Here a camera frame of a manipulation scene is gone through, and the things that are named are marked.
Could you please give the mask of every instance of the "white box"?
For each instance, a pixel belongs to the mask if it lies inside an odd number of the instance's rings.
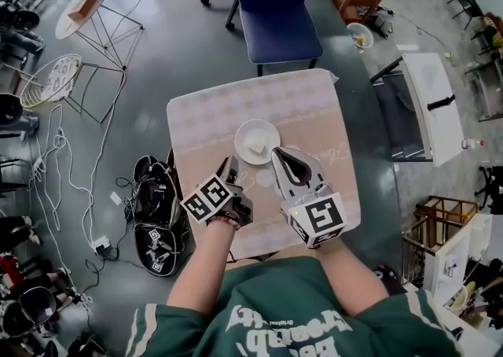
[[[347,213],[340,193],[332,193],[290,208],[288,224],[308,248],[339,237],[347,227]]]

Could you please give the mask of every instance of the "paper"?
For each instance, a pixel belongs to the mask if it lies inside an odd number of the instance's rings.
[[[397,44],[396,47],[401,51],[417,51],[419,46],[416,44]]]
[[[116,206],[119,206],[123,201],[120,199],[119,195],[117,193],[112,192],[110,194],[110,199],[112,199],[112,202],[116,204]]]
[[[226,184],[213,174],[182,201],[182,206],[201,224],[218,212],[232,195]]]

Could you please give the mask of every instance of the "wrist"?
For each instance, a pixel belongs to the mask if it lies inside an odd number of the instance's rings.
[[[206,230],[218,232],[225,236],[231,234],[232,237],[234,237],[234,234],[236,233],[236,227],[229,223],[228,218],[222,216],[213,216],[213,219],[208,221]]]
[[[315,249],[315,252],[318,258],[323,258],[344,250],[347,250],[347,247],[343,241],[340,238],[334,238],[333,240],[321,244]]]

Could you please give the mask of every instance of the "white plate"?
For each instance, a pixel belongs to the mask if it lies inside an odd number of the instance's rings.
[[[244,144],[246,137],[249,134],[263,134],[265,148],[258,154],[251,151]],[[234,137],[234,147],[241,159],[249,164],[261,165],[269,163],[271,160],[271,151],[281,144],[280,134],[274,125],[265,120],[249,120],[243,123],[236,132]]]

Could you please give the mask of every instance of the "black bag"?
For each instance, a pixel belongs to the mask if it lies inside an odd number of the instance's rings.
[[[134,188],[127,217],[134,220],[134,242],[143,266],[155,276],[176,273],[178,254],[185,250],[186,213],[170,151],[167,163],[144,156],[134,169]]]

